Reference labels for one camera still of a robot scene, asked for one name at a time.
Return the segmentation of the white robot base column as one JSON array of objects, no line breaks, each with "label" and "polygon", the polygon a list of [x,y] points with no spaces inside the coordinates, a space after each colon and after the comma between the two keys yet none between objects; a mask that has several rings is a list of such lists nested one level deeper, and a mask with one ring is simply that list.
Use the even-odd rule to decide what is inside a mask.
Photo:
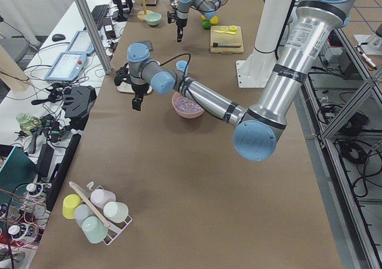
[{"label": "white robot base column", "polygon": [[265,87],[277,62],[276,47],[295,0],[265,0],[252,54],[236,62],[240,88]]}]

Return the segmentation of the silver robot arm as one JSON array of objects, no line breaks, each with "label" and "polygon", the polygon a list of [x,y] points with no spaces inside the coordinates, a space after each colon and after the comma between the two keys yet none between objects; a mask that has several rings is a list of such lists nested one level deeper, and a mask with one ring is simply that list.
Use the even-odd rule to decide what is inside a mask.
[{"label": "silver robot arm", "polygon": [[177,42],[182,41],[183,30],[187,25],[189,10],[192,7],[210,20],[226,2],[227,0],[178,0],[176,10],[173,13],[167,13],[168,23],[175,22],[177,25]]},{"label": "silver robot arm", "polygon": [[233,144],[244,158],[260,161],[276,148],[286,125],[286,114],[307,78],[331,31],[344,27],[355,0],[300,0],[297,22],[289,32],[277,60],[265,63],[268,75],[259,101],[243,108],[180,70],[168,70],[150,56],[142,42],[131,44],[127,60],[133,108],[140,109],[143,91],[152,88],[160,94],[172,90],[200,105],[209,114],[235,127]]}]

